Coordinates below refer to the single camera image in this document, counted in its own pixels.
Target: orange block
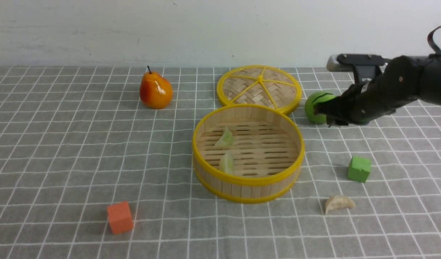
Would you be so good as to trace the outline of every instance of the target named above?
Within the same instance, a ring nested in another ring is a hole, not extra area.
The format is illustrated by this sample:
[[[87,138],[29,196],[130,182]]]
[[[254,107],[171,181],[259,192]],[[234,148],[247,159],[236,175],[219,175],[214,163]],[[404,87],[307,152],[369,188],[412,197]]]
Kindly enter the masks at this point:
[[[127,201],[107,207],[110,229],[114,235],[122,234],[133,229],[133,218]]]

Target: green block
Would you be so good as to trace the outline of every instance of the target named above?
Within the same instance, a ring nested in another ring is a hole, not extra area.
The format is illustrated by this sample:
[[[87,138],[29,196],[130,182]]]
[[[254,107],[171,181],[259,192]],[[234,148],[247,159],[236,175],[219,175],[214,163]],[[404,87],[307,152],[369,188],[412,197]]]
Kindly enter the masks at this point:
[[[366,182],[370,173],[370,160],[364,157],[353,156],[347,171],[347,178],[357,182]]]

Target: gray tablecloth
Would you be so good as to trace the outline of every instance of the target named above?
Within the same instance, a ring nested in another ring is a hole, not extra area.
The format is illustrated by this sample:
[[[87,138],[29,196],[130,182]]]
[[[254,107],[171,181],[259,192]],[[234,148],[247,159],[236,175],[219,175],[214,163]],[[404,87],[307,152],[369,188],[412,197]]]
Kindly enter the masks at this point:
[[[0,259],[441,258],[441,108],[414,102],[364,127],[308,123],[306,96],[341,93],[348,73],[284,68],[303,87],[290,116],[306,144],[283,197],[240,205],[194,176],[196,123],[220,107],[228,68],[165,68],[174,101],[139,101],[144,68],[0,67]],[[347,180],[352,155],[373,167]],[[322,215],[348,195],[352,210]],[[114,236],[106,207],[127,200],[135,227]]]

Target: bamboo steamer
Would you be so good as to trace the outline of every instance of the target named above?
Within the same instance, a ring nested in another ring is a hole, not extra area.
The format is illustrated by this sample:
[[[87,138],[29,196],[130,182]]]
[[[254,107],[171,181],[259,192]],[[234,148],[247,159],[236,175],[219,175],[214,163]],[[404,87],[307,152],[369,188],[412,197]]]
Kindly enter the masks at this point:
[[[224,74],[217,83],[217,97],[224,106],[257,104],[288,114],[299,105],[302,88],[281,69],[250,65]]]
[[[214,148],[226,127],[233,144]],[[209,113],[195,128],[192,148],[202,185],[240,203],[262,203],[283,195],[299,177],[305,151],[299,129],[286,115],[257,104],[228,105]],[[233,174],[219,170],[227,150],[234,157]]]

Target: green ball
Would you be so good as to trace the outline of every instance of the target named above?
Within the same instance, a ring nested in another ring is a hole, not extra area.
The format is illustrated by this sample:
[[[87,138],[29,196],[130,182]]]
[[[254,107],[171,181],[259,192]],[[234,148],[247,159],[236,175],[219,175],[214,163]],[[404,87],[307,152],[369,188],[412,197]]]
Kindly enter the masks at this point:
[[[311,94],[307,100],[305,101],[305,113],[308,117],[308,119],[316,124],[324,124],[326,123],[326,115],[324,114],[318,114],[318,115],[314,115],[313,112],[313,106],[319,102],[325,102],[325,101],[329,101],[333,98],[335,98],[336,96],[332,93],[329,92],[323,92],[323,91],[318,91],[315,92],[313,94]]]

